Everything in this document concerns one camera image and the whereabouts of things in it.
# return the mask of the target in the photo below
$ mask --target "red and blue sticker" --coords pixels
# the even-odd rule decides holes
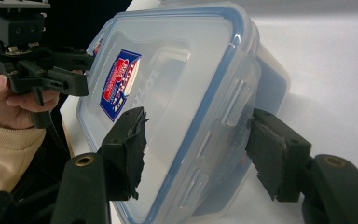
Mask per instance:
[[[103,87],[100,106],[115,121],[136,78],[141,54],[122,50],[115,59]]]

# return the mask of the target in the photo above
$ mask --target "person's arm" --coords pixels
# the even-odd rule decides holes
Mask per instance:
[[[12,191],[43,142],[46,131],[34,129],[30,111],[54,108],[56,91],[44,91],[45,106],[31,93],[14,95],[5,76],[0,75],[0,190]]]

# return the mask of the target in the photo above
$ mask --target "beige sleeve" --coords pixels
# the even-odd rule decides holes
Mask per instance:
[[[11,192],[45,137],[44,129],[0,128],[0,190]]]

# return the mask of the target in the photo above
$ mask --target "container lid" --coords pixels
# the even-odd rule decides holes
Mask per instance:
[[[229,3],[119,13],[95,37],[77,109],[90,149],[121,113],[141,105],[149,119],[139,201],[117,203],[128,222],[154,220],[231,62],[257,46],[246,13]]]

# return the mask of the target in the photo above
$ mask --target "white table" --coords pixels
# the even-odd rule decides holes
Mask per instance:
[[[358,167],[358,0],[236,2],[290,75],[291,89],[277,116],[312,143],[312,156],[333,154]],[[128,10],[154,7],[161,7],[158,0],[133,0]],[[61,112],[72,148],[81,154],[89,149],[76,104],[69,97]],[[251,167],[226,215],[198,223],[303,223],[301,202],[273,202]]]

